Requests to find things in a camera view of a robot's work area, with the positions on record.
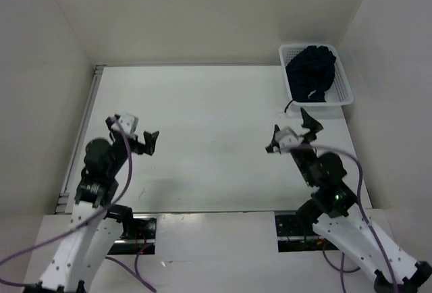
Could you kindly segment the navy blue shorts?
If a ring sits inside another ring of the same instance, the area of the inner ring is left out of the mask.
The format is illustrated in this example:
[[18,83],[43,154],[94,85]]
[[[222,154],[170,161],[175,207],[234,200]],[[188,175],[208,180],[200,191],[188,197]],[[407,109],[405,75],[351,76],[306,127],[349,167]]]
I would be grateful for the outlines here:
[[286,66],[292,99],[323,103],[335,78],[336,56],[326,46],[308,46]]

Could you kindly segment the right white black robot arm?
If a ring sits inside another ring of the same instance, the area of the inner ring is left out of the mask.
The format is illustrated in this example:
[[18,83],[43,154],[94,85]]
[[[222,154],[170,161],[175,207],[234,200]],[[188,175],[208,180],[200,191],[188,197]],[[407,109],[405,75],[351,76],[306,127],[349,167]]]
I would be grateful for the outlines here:
[[320,122],[300,110],[302,127],[274,126],[268,153],[289,154],[313,192],[296,211],[296,227],[334,245],[372,281],[375,292],[418,292],[431,277],[431,265],[404,251],[367,214],[361,201],[363,170],[342,149],[315,145]]

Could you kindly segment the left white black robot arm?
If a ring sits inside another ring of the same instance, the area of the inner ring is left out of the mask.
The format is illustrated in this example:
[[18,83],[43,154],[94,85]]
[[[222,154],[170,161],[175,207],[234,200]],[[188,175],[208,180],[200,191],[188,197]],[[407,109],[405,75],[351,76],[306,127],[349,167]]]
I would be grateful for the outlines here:
[[85,147],[84,167],[76,187],[68,234],[46,270],[24,292],[87,292],[114,242],[135,229],[132,209],[119,204],[116,175],[133,155],[153,155],[159,132],[135,133],[138,118],[130,114],[105,120],[109,138],[95,138]]

